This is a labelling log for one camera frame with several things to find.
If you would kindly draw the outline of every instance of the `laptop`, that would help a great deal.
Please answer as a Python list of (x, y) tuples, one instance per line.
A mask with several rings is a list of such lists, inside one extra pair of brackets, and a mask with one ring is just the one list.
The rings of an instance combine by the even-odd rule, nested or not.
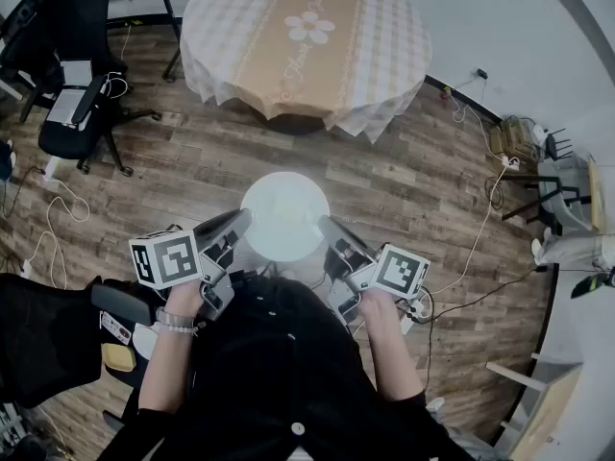
[[(64, 88), (49, 112), (47, 121), (75, 128), (77, 125), (73, 124), (72, 117), (92, 82), (92, 63), (90, 60), (67, 60), (61, 61), (60, 65), (64, 75)], [(90, 115), (91, 113), (79, 124), (79, 130), (86, 127)]]

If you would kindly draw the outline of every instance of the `hand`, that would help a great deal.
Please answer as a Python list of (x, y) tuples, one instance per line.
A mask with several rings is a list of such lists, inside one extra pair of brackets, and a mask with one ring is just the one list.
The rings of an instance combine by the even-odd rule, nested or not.
[(199, 289), (201, 288), (201, 280), (195, 279), (175, 285), (171, 289), (171, 295), (164, 310), (175, 316), (184, 316), (186, 318), (195, 318), (199, 313), (199, 309), (203, 305), (203, 299)]
[(359, 312), (365, 318), (365, 327), (370, 339), (402, 335), (395, 297), (379, 288), (361, 293)]

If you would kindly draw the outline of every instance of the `round table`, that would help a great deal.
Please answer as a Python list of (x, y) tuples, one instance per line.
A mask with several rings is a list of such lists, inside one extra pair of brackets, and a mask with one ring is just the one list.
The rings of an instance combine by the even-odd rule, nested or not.
[(189, 0), (185, 80), (267, 120), (321, 118), (374, 142), (420, 88), (431, 40), (407, 0)]

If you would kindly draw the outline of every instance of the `beige table runner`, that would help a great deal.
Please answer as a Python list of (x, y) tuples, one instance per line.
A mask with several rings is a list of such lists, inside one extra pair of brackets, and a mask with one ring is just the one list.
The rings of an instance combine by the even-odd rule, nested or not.
[(241, 99), (267, 118), (323, 117), (337, 105), (359, 0), (277, 0), (234, 78)]

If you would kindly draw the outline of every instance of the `wooden floor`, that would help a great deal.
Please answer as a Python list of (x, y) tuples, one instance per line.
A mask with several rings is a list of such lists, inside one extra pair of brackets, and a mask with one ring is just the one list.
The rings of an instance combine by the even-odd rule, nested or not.
[[(111, 32), (117, 56), (125, 35), (125, 30)], [(123, 104), (133, 109), (154, 108), (163, 115), (160, 122), (145, 118), (114, 131), (123, 160), (140, 172), (131, 178), (122, 176), (103, 142), (90, 162), (88, 176), (77, 171), (72, 161), (63, 161), (56, 171), (56, 177), (91, 207), (89, 220), (82, 224), (72, 221), (58, 202), (50, 211), (69, 288), (83, 287), (97, 275), (133, 279), (130, 237), (171, 223), (192, 228), (238, 207), (244, 192), (260, 177), (285, 170), (317, 182), (330, 201), (332, 215), (370, 244), (389, 241), (428, 258), (432, 262), (429, 289), (439, 289), (460, 276), (487, 210), (483, 183), (498, 174), (473, 115), (468, 114), (464, 123), (453, 122), (451, 105), (439, 98), (436, 89), (424, 85), (375, 145), (363, 136), (353, 138), (337, 131), (285, 136), (264, 130), (238, 102), (203, 105), (184, 80), (165, 83), (160, 74), (175, 47), (170, 29), (133, 28), (124, 52), (135, 90)], [(0, 137), (13, 139), (18, 156), (9, 200), (26, 170), (31, 165), (44, 167), (48, 160), (37, 147), (46, 111), (35, 109), (22, 125), (19, 108), (14, 106), (0, 122)], [(505, 186), (504, 193), (504, 209), (520, 205), (527, 196), (519, 187)], [(0, 218), (0, 252), (14, 251), (21, 259), (32, 255), (40, 234), (46, 231), (47, 206), (57, 194), (78, 214), (84, 213), (63, 188), (31, 174), (12, 217)], [(527, 272), (533, 266), (529, 228), (520, 219), (503, 223), (494, 213), (467, 277), (436, 296), (436, 311), (468, 303)], [(292, 267), (297, 279), (314, 283), (321, 278), (321, 250), (302, 266)], [(33, 261), (34, 279), (50, 283), (52, 254), (52, 240), (46, 238)], [(260, 264), (245, 245), (237, 259), (239, 266)], [(58, 257), (54, 275), (62, 285)], [(448, 424), (487, 440), (494, 433), (518, 390), (512, 382), (487, 371), (484, 364), (492, 360), (525, 370), (543, 322), (550, 279), (549, 274), (532, 274), (435, 323), (428, 397), (446, 399)], [(317, 292), (326, 295), (328, 286), (326, 281)], [(429, 327), (415, 325), (406, 338), (423, 378), (428, 334)], [(365, 369), (373, 376), (364, 330), (357, 339)], [(103, 374), (99, 381), (58, 395), (42, 407), (74, 449), (76, 459), (86, 461), (95, 459), (112, 437), (101, 410), (121, 413), (129, 394), (129, 387)], [(39, 410), (32, 415), (52, 431)]]

